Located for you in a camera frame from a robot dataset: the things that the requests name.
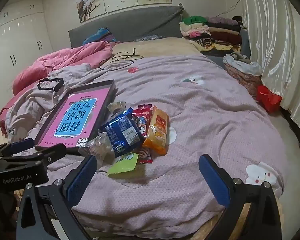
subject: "floor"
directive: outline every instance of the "floor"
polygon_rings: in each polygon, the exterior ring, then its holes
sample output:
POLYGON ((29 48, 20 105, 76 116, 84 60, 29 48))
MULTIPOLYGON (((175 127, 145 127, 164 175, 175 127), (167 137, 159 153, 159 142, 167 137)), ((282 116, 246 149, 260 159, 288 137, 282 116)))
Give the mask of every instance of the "floor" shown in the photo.
MULTIPOLYGON (((280 202, 283 206, 284 225, 282 240, 291 240, 300 228, 300 148, 299 142, 281 114, 270 116, 272 124, 279 131, 285 145, 290 174, 280 202)), ((53 221, 59 238, 67 240, 57 220, 53 221)))

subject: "cord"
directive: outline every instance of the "cord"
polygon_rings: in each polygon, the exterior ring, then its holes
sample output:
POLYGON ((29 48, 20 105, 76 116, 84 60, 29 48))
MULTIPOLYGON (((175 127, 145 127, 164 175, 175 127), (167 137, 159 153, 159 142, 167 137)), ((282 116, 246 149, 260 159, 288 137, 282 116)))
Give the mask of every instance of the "cord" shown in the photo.
POLYGON ((240 1, 241 1, 241 0, 237 1, 237 3, 236 3, 235 5, 233 5, 233 6, 231 6, 227 11, 218 14, 217 17, 218 17, 219 15, 221 15, 221 14, 225 14, 225 13, 228 13, 228 12, 233 11, 233 10, 237 7, 237 5, 238 5, 238 3, 239 3, 240 1))
POLYGON ((126 67, 129 67, 131 66, 135 60, 138 60, 138 59, 143 59, 144 57, 141 56, 141 55, 136 55, 136 48, 133 49, 133 54, 131 55, 129 52, 127 51, 121 51, 121 52, 118 52, 116 54, 114 54, 111 58, 107 58, 105 60, 102 60, 100 61, 99 63, 99 69, 101 70, 106 70, 106 71, 115 71, 115 70, 120 70, 120 69, 123 69, 123 68, 126 68, 126 67), (120 59, 124 59, 125 62, 130 62, 129 65, 126 65, 126 66, 123 66, 123 67, 120 67, 120 68, 115 68, 115 69, 105 69, 105 68, 101 68, 101 65, 102 63, 106 62, 107 60, 109 59, 113 59, 112 61, 110 61, 110 64, 111 63, 114 63, 114 62, 118 62, 120 59))

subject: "white wardrobe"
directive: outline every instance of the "white wardrobe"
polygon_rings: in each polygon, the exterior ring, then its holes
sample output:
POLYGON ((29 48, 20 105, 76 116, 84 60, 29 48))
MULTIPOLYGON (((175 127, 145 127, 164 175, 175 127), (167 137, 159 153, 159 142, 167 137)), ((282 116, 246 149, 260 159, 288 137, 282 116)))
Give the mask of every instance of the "white wardrobe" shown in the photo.
POLYGON ((15 77, 52 52, 42 0, 24 0, 0 13, 0 111, 13 97, 15 77))

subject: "orange snack package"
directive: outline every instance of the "orange snack package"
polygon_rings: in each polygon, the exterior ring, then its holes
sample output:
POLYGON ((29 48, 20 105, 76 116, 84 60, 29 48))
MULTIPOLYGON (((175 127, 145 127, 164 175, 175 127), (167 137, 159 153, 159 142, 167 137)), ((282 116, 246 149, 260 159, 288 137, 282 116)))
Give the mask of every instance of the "orange snack package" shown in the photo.
POLYGON ((164 111, 158 109, 156 106, 153 107, 148 138, 144 141, 143 147, 154 149, 160 155, 167 154, 165 145, 167 140, 168 120, 169 117, 164 111))

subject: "red bag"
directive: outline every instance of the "red bag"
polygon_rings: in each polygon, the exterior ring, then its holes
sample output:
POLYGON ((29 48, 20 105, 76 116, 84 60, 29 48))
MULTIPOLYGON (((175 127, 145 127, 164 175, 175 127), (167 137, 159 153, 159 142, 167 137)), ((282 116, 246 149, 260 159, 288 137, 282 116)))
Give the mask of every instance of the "red bag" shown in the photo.
POLYGON ((268 113, 279 111, 282 97, 272 93, 265 86, 258 86, 257 101, 262 103, 268 113))

